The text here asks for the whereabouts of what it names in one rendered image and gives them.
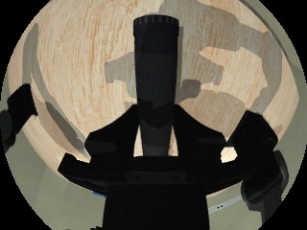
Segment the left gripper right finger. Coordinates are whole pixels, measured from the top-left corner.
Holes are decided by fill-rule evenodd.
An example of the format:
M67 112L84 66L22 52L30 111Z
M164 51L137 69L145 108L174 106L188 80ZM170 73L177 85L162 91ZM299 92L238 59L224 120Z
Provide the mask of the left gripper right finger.
M187 160L187 168L218 169L226 139L221 131L204 126L192 118L180 104L174 104L173 130L177 139L177 156Z

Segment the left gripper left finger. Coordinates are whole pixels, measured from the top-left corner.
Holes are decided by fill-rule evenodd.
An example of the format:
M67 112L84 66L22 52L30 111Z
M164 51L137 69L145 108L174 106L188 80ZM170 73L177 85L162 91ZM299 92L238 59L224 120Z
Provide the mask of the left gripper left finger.
M91 131L84 142L84 148L91 156L88 165L95 169L125 169L128 160L134 156L138 128L135 103L115 122Z

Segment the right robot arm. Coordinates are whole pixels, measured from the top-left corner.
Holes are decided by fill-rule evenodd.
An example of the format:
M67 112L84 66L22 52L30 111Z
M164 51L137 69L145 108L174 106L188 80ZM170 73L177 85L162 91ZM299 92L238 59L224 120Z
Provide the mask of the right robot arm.
M0 112L1 139L3 139L3 146L5 145L4 153L14 146L15 134L19 133L32 114L38 116L30 84L20 85L15 92L7 100L8 110ZM17 127L18 129L16 129Z

